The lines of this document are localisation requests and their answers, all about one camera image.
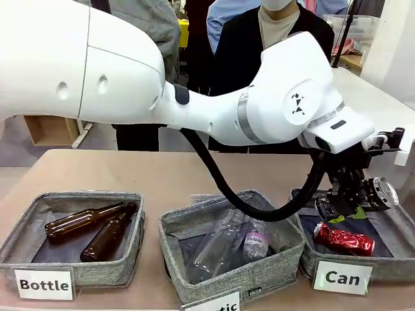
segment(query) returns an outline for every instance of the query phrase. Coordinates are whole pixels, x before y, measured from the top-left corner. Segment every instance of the face mask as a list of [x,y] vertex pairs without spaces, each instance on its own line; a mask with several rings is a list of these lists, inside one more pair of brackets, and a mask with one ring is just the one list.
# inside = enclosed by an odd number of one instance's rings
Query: face mask
[[269,11],[280,11],[292,0],[262,0],[262,5]]

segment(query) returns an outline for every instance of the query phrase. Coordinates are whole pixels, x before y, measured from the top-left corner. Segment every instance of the yellow object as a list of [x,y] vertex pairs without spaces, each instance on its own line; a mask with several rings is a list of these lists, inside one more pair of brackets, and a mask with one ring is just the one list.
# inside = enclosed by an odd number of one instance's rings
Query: yellow object
[[187,47],[187,40],[189,39],[189,21],[187,19],[179,19],[180,30],[182,33],[180,34],[180,41],[179,47]]

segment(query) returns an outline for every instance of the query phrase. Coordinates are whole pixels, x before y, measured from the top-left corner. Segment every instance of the red crushed can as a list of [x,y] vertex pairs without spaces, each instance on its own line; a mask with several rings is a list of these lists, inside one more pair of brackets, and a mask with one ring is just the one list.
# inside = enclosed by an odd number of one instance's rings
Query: red crushed can
[[314,239],[328,248],[355,256],[370,257],[375,249],[375,241],[368,236],[331,229],[323,222],[314,229]]

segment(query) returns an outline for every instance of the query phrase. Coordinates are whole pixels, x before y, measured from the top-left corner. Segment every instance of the beer bottle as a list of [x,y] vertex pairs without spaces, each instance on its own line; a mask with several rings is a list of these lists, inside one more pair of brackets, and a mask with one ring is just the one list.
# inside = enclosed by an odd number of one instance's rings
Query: beer bottle
[[80,254],[82,262],[108,261],[123,240],[125,229],[137,211],[135,203],[129,203],[118,217],[108,220],[104,227]]
[[124,203],[117,203],[100,209],[86,209],[78,213],[49,222],[45,225],[46,237],[51,244],[59,244],[96,228],[125,209]]

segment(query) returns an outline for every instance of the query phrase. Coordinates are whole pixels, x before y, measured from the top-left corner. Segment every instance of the label card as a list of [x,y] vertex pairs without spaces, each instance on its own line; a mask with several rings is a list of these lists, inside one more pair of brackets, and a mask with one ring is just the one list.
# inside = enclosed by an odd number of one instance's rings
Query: label card
[[14,270],[20,298],[73,300],[70,271]]
[[314,289],[328,292],[366,295],[373,267],[320,261]]
[[191,303],[182,307],[183,311],[240,311],[239,291],[222,297],[213,296],[201,303]]

